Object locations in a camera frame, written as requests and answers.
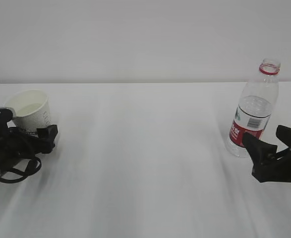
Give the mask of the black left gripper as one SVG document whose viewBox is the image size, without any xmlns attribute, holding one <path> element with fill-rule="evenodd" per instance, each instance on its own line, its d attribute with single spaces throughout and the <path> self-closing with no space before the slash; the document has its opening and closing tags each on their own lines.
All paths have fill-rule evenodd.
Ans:
<svg viewBox="0 0 291 238">
<path fill-rule="evenodd" d="M 17 129 L 9 128 L 0 131 L 0 174 L 14 172 L 14 166 L 22 160 L 28 164 L 21 174 L 35 174 L 41 166 L 38 153 L 49 154 L 55 147 L 55 138 L 58 134 L 56 124 L 37 129 L 37 137 L 24 134 Z"/>
</svg>

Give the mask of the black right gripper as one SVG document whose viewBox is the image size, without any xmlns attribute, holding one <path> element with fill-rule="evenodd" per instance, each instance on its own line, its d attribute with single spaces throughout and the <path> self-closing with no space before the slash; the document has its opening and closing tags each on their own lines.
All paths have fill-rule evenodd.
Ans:
<svg viewBox="0 0 291 238">
<path fill-rule="evenodd" d="M 276 137 L 289 148 L 277 153 L 277 145 L 243 134 L 242 143 L 253 162 L 251 174 L 260 183 L 291 183 L 291 128 L 278 125 Z"/>
</svg>

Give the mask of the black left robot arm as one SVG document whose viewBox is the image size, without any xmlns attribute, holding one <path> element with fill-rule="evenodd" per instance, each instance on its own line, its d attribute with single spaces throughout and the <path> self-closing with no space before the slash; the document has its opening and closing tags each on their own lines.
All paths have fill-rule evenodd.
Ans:
<svg viewBox="0 0 291 238">
<path fill-rule="evenodd" d="M 37 155 L 53 151 L 58 127 L 53 124 L 37 132 L 38 136 L 32 136 L 9 127 L 0 133 L 1 183 L 19 183 L 41 169 L 42 161 Z"/>
</svg>

